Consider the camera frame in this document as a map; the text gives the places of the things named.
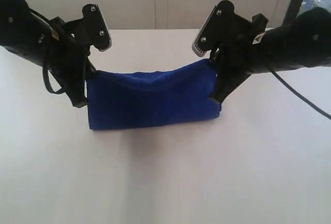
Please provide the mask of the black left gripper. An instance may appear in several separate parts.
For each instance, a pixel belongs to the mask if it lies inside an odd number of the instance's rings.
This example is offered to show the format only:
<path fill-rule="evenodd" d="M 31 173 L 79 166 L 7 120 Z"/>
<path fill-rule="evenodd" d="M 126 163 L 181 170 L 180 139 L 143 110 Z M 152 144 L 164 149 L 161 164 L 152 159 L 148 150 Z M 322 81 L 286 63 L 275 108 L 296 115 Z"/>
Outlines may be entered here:
<path fill-rule="evenodd" d="M 74 107 L 87 105 L 89 48 L 75 41 L 61 18 L 48 20 L 26 0 L 1 0 L 1 47 L 40 66 L 46 89 L 52 88 L 53 76 Z"/>

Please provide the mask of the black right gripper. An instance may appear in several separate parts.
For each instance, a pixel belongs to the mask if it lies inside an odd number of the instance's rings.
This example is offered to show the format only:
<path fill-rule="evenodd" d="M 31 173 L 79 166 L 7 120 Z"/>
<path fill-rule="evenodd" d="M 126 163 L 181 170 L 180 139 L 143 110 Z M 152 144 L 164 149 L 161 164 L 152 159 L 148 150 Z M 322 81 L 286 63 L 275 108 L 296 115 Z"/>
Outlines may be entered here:
<path fill-rule="evenodd" d="M 314 8 L 291 24 L 268 30 L 257 44 L 221 66 L 209 98 L 222 104 L 250 75 L 330 66 L 330 12 Z"/>

